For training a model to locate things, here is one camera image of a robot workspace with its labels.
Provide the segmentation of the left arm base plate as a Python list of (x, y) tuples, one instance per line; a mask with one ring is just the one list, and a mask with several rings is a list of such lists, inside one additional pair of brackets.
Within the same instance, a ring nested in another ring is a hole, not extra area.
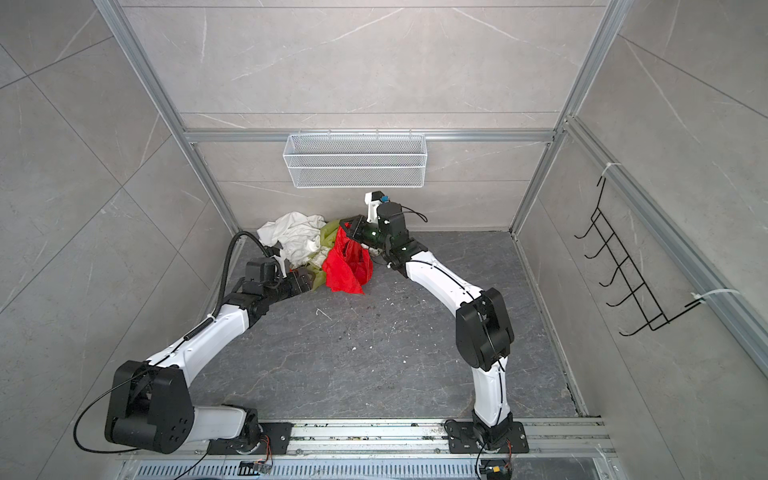
[(290, 422), (260, 423), (260, 432), (253, 441), (244, 443), (244, 438), (212, 440), (208, 455), (285, 455), (291, 439), (294, 424)]

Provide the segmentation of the aluminium frame profile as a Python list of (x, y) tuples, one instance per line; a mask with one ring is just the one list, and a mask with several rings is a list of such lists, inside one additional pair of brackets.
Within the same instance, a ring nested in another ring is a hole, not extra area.
[[(545, 177), (554, 164), (565, 138), (572, 138), (587, 157), (601, 169), (598, 182), (610, 184), (620, 194), (626, 205), (643, 222), (667, 255), (677, 264), (690, 284), (702, 294), (707, 304), (723, 323), (747, 355), (761, 371), (767, 369), (767, 327), (763, 318), (735, 290), (727, 290), (723, 274), (682, 232), (651, 195), (637, 180), (620, 166), (609, 150), (604, 147), (576, 110), (587, 97), (587, 89), (596, 77), (598, 68), (608, 53), (609, 41), (615, 39), (618, 26), (629, 11), (630, 2), (612, 1), (598, 28), (585, 65), (576, 77), (568, 96), (565, 111), (551, 129), (311, 129), (307, 133), (321, 138), (335, 139), (341, 136), (360, 138), (375, 143), (381, 138), (403, 136), (411, 139), (417, 135), (436, 142), (517, 142), (539, 141), (546, 143), (541, 163), (536, 167), (532, 183), (524, 195), (511, 232), (521, 231), (531, 211), (535, 197), (544, 185)], [(195, 149), (196, 143), (203, 142), (280, 142), (291, 135), (289, 129), (192, 129), (182, 125), (176, 108), (151, 66), (143, 47), (137, 40), (122, 7), (116, 1), (99, 1), (97, 10), (111, 30), (118, 45), (126, 55), (129, 64), (158, 109), (162, 120), (168, 125), (172, 138), (181, 148), (182, 154), (191, 164), (193, 171), (212, 196), (215, 207), (230, 229), (237, 228), (231, 208), (224, 200), (202, 157)]]

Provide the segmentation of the red cloth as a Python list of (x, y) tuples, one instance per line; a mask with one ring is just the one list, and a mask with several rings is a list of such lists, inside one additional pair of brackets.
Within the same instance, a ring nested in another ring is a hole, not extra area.
[(332, 292), (360, 295), (364, 293), (363, 286), (371, 280), (374, 270), (369, 251), (350, 239), (342, 227), (337, 229), (334, 245), (322, 269), (326, 285)]

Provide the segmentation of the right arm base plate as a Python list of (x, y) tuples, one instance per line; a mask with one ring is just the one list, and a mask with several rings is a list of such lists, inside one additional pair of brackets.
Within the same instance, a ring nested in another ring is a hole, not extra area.
[(500, 425), (486, 429), (481, 422), (448, 419), (443, 422), (443, 428), (451, 454), (530, 452), (527, 434), (521, 422), (507, 419)]

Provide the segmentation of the green patterned cloth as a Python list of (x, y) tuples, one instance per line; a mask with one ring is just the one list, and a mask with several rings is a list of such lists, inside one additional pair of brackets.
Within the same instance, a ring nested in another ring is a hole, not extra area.
[(339, 219), (326, 223), (320, 228), (317, 237), (312, 241), (312, 246), (317, 246), (317, 249), (311, 253), (307, 263), (304, 265), (313, 277), (312, 291), (317, 290), (326, 283), (326, 273), (323, 270), (323, 264), (326, 261), (330, 250), (335, 245), (339, 226)]

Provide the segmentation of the aluminium mounting rail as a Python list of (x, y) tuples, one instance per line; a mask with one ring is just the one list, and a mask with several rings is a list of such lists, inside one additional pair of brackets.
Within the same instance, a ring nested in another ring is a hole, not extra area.
[[(293, 423), (288, 451), (277, 459), (469, 458), (451, 454), (443, 419), (279, 420)], [(612, 458), (617, 455), (599, 418), (523, 418), (530, 452), (484, 456)]]

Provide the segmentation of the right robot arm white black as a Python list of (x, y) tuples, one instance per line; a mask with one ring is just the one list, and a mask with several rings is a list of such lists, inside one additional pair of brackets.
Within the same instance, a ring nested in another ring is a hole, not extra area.
[(485, 449), (500, 448), (513, 427), (506, 367), (514, 341), (501, 293), (463, 280), (395, 222), (382, 219), (375, 225), (357, 215), (341, 220), (340, 228), (348, 239), (378, 250), (389, 268), (421, 285), (454, 315), (457, 350), (472, 368), (473, 436)]

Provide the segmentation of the white cloth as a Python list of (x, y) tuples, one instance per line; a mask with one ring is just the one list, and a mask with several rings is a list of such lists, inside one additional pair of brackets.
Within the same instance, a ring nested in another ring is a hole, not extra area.
[(309, 262), (321, 249), (320, 233), (326, 221), (320, 215), (304, 215), (290, 212), (257, 229), (257, 235), (265, 246), (279, 245), (280, 256), (293, 267)]

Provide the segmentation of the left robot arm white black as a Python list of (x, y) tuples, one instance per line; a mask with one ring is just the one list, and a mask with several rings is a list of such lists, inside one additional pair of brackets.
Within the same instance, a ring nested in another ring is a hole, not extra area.
[(245, 275), (224, 295), (217, 313), (166, 349), (144, 361), (127, 361), (116, 370), (105, 439), (163, 454), (198, 441), (210, 441), (241, 454), (260, 448), (264, 433), (255, 409), (196, 406), (189, 387), (204, 367), (266, 315), (271, 305), (310, 291), (313, 281), (313, 273), (306, 268), (277, 278), (249, 263)]

